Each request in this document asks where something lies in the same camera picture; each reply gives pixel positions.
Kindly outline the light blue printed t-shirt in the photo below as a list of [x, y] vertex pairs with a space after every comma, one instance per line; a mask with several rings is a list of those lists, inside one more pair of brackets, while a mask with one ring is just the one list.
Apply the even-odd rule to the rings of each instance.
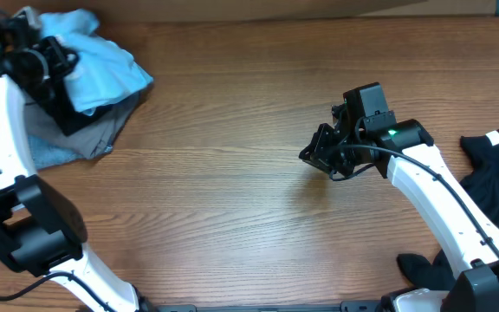
[[79, 57], [64, 79], [75, 112], [92, 115], [98, 107], [117, 104], [153, 83], [132, 54], [96, 34], [100, 22], [94, 13], [43, 13], [40, 20], [43, 37], [53, 36]]

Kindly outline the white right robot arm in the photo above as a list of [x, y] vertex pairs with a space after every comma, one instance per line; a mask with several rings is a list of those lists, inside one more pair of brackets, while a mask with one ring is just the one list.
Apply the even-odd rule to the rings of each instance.
[[299, 158], [332, 181], [369, 168], [389, 179], [416, 208], [447, 256], [450, 290], [400, 290], [379, 311], [499, 311], [499, 228], [459, 185], [425, 128], [398, 121], [377, 82], [351, 89], [319, 125]]

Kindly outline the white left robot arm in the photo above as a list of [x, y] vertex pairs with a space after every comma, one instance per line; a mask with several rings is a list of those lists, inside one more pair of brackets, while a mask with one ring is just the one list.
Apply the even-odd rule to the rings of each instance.
[[63, 79], [77, 54], [40, 36], [36, 12], [0, 13], [0, 262], [28, 272], [36, 285], [52, 281], [92, 311], [149, 311], [152, 305], [94, 253], [75, 205], [37, 173], [29, 150], [28, 100], [64, 98]]

